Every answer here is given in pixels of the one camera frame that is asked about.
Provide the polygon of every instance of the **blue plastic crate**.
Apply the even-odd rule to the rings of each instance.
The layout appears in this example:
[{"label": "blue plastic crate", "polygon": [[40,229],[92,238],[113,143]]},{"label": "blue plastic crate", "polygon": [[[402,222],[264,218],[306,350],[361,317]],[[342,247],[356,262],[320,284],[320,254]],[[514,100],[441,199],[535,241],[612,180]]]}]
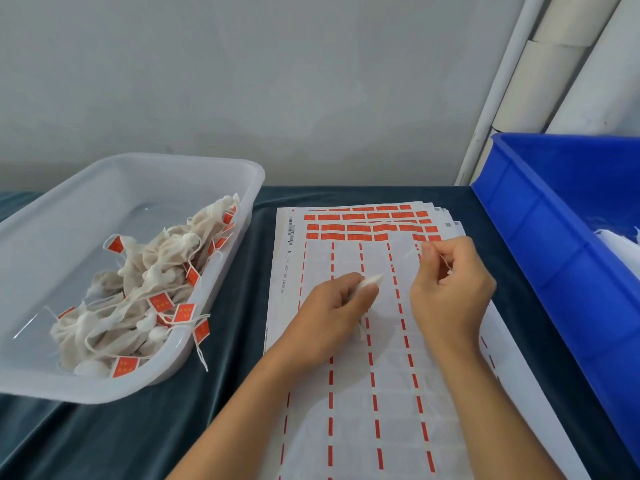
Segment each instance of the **blue plastic crate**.
[{"label": "blue plastic crate", "polygon": [[640,465],[640,138],[500,134],[473,189]]}]

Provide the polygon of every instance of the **barcode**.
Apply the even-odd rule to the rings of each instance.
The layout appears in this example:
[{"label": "barcode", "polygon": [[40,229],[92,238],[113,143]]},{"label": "barcode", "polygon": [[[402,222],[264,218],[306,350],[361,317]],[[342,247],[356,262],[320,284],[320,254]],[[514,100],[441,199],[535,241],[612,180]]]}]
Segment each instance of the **barcode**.
[{"label": "barcode", "polygon": [[290,246],[293,246],[293,234],[295,233],[295,231],[296,231],[296,227],[293,225],[293,217],[290,217],[289,218],[289,231],[288,231],[288,234],[289,234],[289,245]]}]

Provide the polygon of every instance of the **table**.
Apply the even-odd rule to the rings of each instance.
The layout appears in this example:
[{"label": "table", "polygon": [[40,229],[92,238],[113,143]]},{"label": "table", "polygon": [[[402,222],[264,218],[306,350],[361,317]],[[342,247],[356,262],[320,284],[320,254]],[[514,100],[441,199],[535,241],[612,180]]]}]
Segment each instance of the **table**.
[{"label": "table", "polygon": [[[35,193],[0,193],[0,220]],[[534,291],[469,187],[265,187],[211,309],[211,336],[171,379],[94,406],[0,395],[0,478],[162,479],[262,355],[277,207],[432,201],[471,236],[493,301],[593,479],[640,478]]]}]

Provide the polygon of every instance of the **left hand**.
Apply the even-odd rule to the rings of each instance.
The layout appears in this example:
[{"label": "left hand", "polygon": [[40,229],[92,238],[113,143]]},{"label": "left hand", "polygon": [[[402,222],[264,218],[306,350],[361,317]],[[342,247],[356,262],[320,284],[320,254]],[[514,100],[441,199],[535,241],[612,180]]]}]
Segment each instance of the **left hand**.
[{"label": "left hand", "polygon": [[378,287],[368,285],[343,306],[363,280],[363,275],[349,273],[313,288],[273,348],[300,364],[303,370],[327,361],[345,344],[378,296]]}]

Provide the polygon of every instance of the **stack of paper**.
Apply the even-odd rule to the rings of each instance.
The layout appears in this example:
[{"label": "stack of paper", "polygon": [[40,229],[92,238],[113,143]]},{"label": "stack of paper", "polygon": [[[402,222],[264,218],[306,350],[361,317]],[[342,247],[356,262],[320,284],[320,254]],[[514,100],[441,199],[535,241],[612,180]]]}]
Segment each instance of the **stack of paper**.
[{"label": "stack of paper", "polygon": [[[384,277],[362,320],[365,339],[350,340],[288,394],[261,479],[472,478],[409,300],[420,243],[461,234],[446,209],[424,202],[278,209],[265,351],[317,284],[354,271]],[[493,304],[479,346],[565,475],[588,478]]]}]

